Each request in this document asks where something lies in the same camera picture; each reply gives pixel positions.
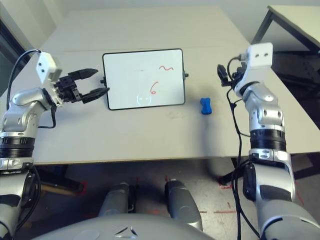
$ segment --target black metal frame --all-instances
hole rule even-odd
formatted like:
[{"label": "black metal frame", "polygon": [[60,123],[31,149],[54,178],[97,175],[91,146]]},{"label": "black metal frame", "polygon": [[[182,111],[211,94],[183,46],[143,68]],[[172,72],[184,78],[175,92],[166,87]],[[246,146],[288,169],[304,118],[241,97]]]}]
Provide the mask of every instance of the black metal frame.
[{"label": "black metal frame", "polygon": [[277,24],[279,24],[283,29],[285,29],[287,32],[289,32],[292,36],[294,36],[297,40],[299,40],[303,45],[305,45],[310,51],[320,55],[320,47],[314,44],[310,39],[308,39],[306,36],[301,34],[298,30],[296,30],[294,27],[292,27],[290,24],[288,24],[285,20],[280,18],[278,15],[273,13],[271,10],[269,10],[258,31],[256,32],[251,44],[258,44],[261,42],[262,38],[266,34],[270,24],[272,21],[275,21]]},{"label": "black metal frame", "polygon": [[[234,168],[236,168],[236,167],[237,167],[237,158],[232,157],[232,158],[231,158],[231,161],[232,161],[232,164],[233,164]],[[233,172],[234,172],[234,171],[229,172],[228,174],[219,177],[219,178],[218,178],[218,182],[219,182],[221,185],[227,185],[228,183],[231,182]]]}]

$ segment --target black cable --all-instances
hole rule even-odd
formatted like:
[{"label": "black cable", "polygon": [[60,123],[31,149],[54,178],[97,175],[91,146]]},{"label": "black cable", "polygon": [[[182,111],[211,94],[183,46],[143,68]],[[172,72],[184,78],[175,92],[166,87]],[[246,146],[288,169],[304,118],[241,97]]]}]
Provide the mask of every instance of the black cable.
[{"label": "black cable", "polygon": [[[231,92],[232,88],[230,88],[227,93],[226,93],[226,98],[229,102],[229,106],[230,106],[230,109],[231,109],[231,113],[232,113],[232,118],[233,118],[233,122],[234,122],[234,127],[235,127],[235,130],[239,136],[239,152],[238,152],[238,158],[236,160],[236,166],[239,167],[240,166],[240,158],[241,158],[241,148],[242,148],[242,140],[241,140],[241,136],[240,136],[240,131],[239,131],[239,128],[238,128],[238,125],[237,125],[237,121],[236,121],[236,118],[235,118],[235,106],[236,104],[234,103],[231,103],[230,101],[230,98],[229,98],[229,93]],[[238,194],[237,194],[237,191],[238,191],[238,178],[236,178],[236,181],[235,181],[235,186],[233,185],[233,180],[235,179],[235,175],[236,175],[236,170],[234,170],[232,172],[232,176],[231,176],[231,187],[232,187],[232,193],[233,193],[233,197],[234,197],[234,200],[235,200],[235,210],[236,210],[236,221],[237,221],[237,240],[241,240],[241,216],[240,216],[240,206],[238,204]]]},{"label": "black cable", "polygon": [[56,127],[56,111],[57,105],[54,103],[51,105],[51,118],[52,118],[52,126],[38,126],[38,129],[54,129]]},{"label": "black cable", "polygon": [[16,231],[18,231],[28,220],[28,218],[31,216],[31,214],[34,212],[39,200],[40,200],[40,196],[41,196],[41,180],[40,180],[40,176],[39,173],[36,169],[35,166],[33,166],[32,168],[32,172],[35,175],[36,181],[37,181],[37,191],[35,193],[35,200],[32,204],[32,206],[30,207],[29,212],[25,215],[25,217],[18,223],[17,227],[16,227]]},{"label": "black cable", "polygon": [[237,102],[242,101],[242,98],[238,99],[237,101],[234,102],[234,104],[236,104]]},{"label": "black cable", "polygon": [[19,56],[19,58],[17,59],[17,61],[15,62],[13,69],[10,73],[10,77],[9,77],[9,83],[8,83],[8,91],[6,93],[6,110],[9,110],[9,102],[10,102],[10,93],[11,93],[11,86],[12,83],[14,82],[14,77],[15,77],[15,72],[17,70],[17,67],[19,66],[20,61],[27,55],[34,53],[34,52],[38,52],[41,53],[41,50],[39,49],[31,49],[28,50],[26,52],[24,52],[21,56]]},{"label": "black cable", "polygon": [[233,60],[239,60],[239,59],[240,59],[240,56],[235,56],[235,57],[231,58],[226,66],[226,72],[228,73],[228,76],[231,79],[231,81],[234,81],[234,78],[230,74],[230,64]]},{"label": "black cable", "polygon": [[236,168],[234,169],[234,171],[232,172],[232,176],[231,176],[231,188],[232,188],[232,193],[233,193],[233,197],[234,197],[234,201],[235,201],[235,209],[236,209],[236,215],[237,215],[237,239],[241,240],[241,216],[240,214],[243,216],[244,220],[246,221],[246,223],[249,225],[249,227],[251,228],[251,230],[254,232],[254,234],[256,234],[256,236],[258,238],[260,238],[260,235],[258,233],[258,231],[254,228],[254,226],[251,224],[251,222],[249,221],[249,219],[247,218],[247,216],[245,215],[241,204],[240,204],[240,198],[239,198],[239,192],[238,192],[238,170],[244,165],[247,164],[247,161],[240,163],[241,161],[241,150],[242,150],[242,138],[241,135],[247,136],[246,134],[243,134],[240,132],[238,124],[237,124],[237,120],[235,117],[235,108],[236,108],[236,102],[231,102],[230,101],[230,97],[229,97],[229,93],[231,92],[232,88],[230,88],[228,90],[228,92],[226,93],[226,98],[228,100],[229,106],[230,106],[230,110],[232,113],[232,118],[233,118],[233,123],[234,123],[234,127],[236,130],[236,133],[238,134],[238,138],[239,138],[239,150],[238,150],[238,157],[237,157],[237,165]]},{"label": "black cable", "polygon": [[244,133],[242,133],[242,132],[240,132],[240,134],[241,134],[242,136],[245,136],[245,137],[250,138],[250,135],[248,135],[248,134],[244,134]]}]

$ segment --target whiteboard frame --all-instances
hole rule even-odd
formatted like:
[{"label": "whiteboard frame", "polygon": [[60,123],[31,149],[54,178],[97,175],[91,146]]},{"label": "whiteboard frame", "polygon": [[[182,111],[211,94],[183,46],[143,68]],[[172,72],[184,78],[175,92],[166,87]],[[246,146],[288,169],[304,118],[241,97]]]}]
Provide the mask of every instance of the whiteboard frame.
[{"label": "whiteboard frame", "polygon": [[156,107],[166,107],[166,106],[177,106],[177,105],[183,105],[186,103],[186,71],[185,71],[185,64],[184,64],[184,51],[181,48],[166,48],[166,49],[155,49],[155,50],[143,50],[143,51],[119,51],[119,52],[106,52],[102,55],[102,65],[103,65],[103,74],[104,74],[104,83],[105,87],[107,88],[107,76],[106,76],[106,69],[105,69],[105,61],[104,56],[105,55],[111,55],[111,54],[130,54],[130,53],[143,53],[143,52],[158,52],[158,51],[170,51],[170,50],[180,50],[182,55],[182,84],[183,84],[183,103],[178,104],[167,104],[167,105],[156,105],[156,106],[140,106],[140,107],[128,107],[128,108],[117,108],[117,109],[111,109],[109,105],[109,97],[108,93],[106,93],[106,102],[108,105],[108,109],[111,111],[117,111],[117,110],[128,110],[128,109],[145,109],[145,108],[156,108]]}]

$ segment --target gray floor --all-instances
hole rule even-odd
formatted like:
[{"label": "gray floor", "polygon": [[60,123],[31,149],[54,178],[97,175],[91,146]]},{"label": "gray floor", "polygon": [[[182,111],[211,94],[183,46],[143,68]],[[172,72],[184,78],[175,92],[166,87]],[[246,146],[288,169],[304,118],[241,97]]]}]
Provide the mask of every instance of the gray floor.
[{"label": "gray floor", "polygon": [[[311,165],[304,154],[293,156],[292,163],[295,171]],[[121,182],[135,184],[137,179],[137,212],[169,217],[164,197],[165,178],[168,176],[184,182],[191,192],[201,211],[205,233],[215,239],[234,240],[237,237],[237,219],[232,190],[222,189],[216,181],[216,176],[226,174],[232,169],[232,163],[228,158],[71,165],[66,175],[73,180],[87,182],[85,195],[46,193],[30,218],[32,227],[20,230],[16,239],[31,239],[95,217],[111,186]],[[296,187],[300,199],[297,197],[296,202],[304,206],[320,222],[319,194],[314,190],[319,182],[320,175],[297,180]],[[244,212],[257,227],[254,204],[246,200],[242,192],[240,195]],[[257,239],[245,222],[242,223],[242,236],[247,240]]]}]

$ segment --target whiteboard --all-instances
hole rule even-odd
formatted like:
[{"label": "whiteboard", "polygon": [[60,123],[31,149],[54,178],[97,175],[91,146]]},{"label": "whiteboard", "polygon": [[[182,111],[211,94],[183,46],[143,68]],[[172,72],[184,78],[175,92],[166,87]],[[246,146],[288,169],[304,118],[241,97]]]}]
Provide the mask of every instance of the whiteboard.
[{"label": "whiteboard", "polygon": [[110,110],[185,103],[182,49],[105,53]]}]

